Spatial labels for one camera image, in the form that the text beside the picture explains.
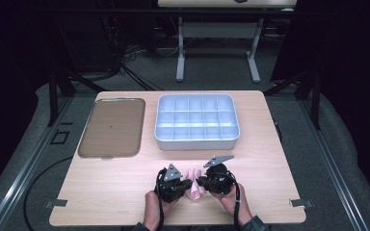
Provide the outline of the black metal stand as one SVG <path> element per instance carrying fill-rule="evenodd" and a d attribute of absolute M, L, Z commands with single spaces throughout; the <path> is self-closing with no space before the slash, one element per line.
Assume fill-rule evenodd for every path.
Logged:
<path fill-rule="evenodd" d="M 299 86 L 294 92 L 294 97 L 297 100 L 306 100 L 310 93 L 311 95 L 311 107 L 310 107 L 310 120 L 317 130 L 320 130 L 319 124 L 319 111 L 320 111 L 320 98 L 321 98 L 321 77 L 320 71 L 322 67 L 319 64 L 315 64 L 309 70 L 305 70 L 298 75 L 284 80 L 275 87 L 272 87 L 264 91 L 266 96 L 273 95 L 293 83 L 298 82 Z"/>
<path fill-rule="evenodd" d="M 49 103 L 50 103 L 50 119 L 48 126 L 52 126 L 58 119 L 60 110 L 58 106 L 58 90 L 66 97 L 73 97 L 76 93 L 75 87 L 71 84 L 71 80 L 89 87 L 96 92 L 105 91 L 104 88 L 84 78 L 82 75 L 71 71 L 59 64 L 53 64 L 52 72 L 49 77 Z"/>

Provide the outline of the white desk with metal legs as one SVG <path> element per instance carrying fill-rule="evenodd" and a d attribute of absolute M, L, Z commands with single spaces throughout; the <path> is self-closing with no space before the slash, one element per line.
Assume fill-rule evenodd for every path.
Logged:
<path fill-rule="evenodd" d="M 269 10 L 277 12 L 293 12 L 297 0 L 158 0 L 158 6 L 167 10 Z M 255 53 L 260 40 L 264 18 L 248 20 L 247 22 L 230 22 L 218 19 L 194 20 L 178 17 L 178 60 L 176 80 L 182 82 L 185 72 L 184 39 L 251 39 L 251 49 L 246 57 L 254 83 L 260 82 L 260 76 L 255 62 Z"/>

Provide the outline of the white divided storage box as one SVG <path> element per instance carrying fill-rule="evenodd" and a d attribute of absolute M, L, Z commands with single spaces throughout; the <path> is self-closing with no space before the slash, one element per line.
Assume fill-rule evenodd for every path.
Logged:
<path fill-rule="evenodd" d="M 234 100 L 226 93 L 164 94 L 154 136 L 162 150 L 232 149 L 240 137 Z"/>

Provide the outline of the brown flat tray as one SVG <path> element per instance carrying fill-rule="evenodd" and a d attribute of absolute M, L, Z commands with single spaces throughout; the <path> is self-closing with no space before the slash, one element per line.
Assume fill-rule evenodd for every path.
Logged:
<path fill-rule="evenodd" d="M 145 101 L 141 98 L 99 99 L 93 104 L 78 154 L 84 158 L 121 158 L 141 148 Z"/>

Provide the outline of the pink sock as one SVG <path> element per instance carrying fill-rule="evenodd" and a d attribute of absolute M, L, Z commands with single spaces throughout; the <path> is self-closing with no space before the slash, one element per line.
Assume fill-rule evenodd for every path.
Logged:
<path fill-rule="evenodd" d="M 201 170 L 197 168 L 189 169 L 185 175 L 186 180 L 192 181 L 191 188 L 186 191 L 187 196 L 191 200 L 198 200 L 206 194 L 205 188 L 198 184 L 198 179 L 200 178 L 200 176 Z"/>

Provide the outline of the aluminium floor rail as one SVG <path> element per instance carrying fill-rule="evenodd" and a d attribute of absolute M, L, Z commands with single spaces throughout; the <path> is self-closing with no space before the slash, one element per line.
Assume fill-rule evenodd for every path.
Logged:
<path fill-rule="evenodd" d="M 308 106 L 308 103 L 306 101 L 299 100 L 298 104 L 311 133 L 318 143 L 325 168 L 354 231 L 370 231 L 357 203 L 354 200 L 353 194 L 351 193 L 336 161 L 332 156 L 323 132 L 320 129 L 317 129 L 311 120 L 310 107 Z"/>
<path fill-rule="evenodd" d="M 16 204 L 26 191 L 39 165 L 43 152 L 56 133 L 60 119 L 67 111 L 72 97 L 66 97 L 56 110 L 55 120 L 50 123 L 49 103 L 40 100 L 19 145 L 0 175 L 0 229 L 7 222 Z"/>

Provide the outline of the grey table bracket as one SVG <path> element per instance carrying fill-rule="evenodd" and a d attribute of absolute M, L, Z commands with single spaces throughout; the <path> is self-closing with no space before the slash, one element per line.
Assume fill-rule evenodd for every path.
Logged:
<path fill-rule="evenodd" d="M 304 199 L 291 199 L 290 204 L 293 207 L 303 207 L 305 209 L 312 208 L 314 203 L 312 200 L 304 200 Z"/>
<path fill-rule="evenodd" d="M 54 207 L 65 207 L 67 205 L 67 201 L 64 199 L 54 199 L 54 200 L 47 200 L 44 204 L 45 208 L 53 209 Z"/>

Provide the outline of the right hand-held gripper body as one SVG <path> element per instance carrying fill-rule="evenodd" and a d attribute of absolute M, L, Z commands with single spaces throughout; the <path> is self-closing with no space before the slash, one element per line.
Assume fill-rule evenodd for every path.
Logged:
<path fill-rule="evenodd" d="M 209 182 L 212 193 L 228 194 L 231 187 L 236 183 L 234 175 L 224 165 L 225 161 L 233 158 L 230 156 L 213 156 L 205 165 L 205 175 Z"/>

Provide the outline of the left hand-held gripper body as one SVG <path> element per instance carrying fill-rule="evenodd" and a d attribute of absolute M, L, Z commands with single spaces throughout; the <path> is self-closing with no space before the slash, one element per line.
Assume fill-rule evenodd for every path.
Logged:
<path fill-rule="evenodd" d="M 182 173 L 173 165 L 161 169 L 156 176 L 155 193 L 160 200 L 171 203 L 175 201 L 175 191 L 177 189 L 186 189 L 180 186 Z"/>

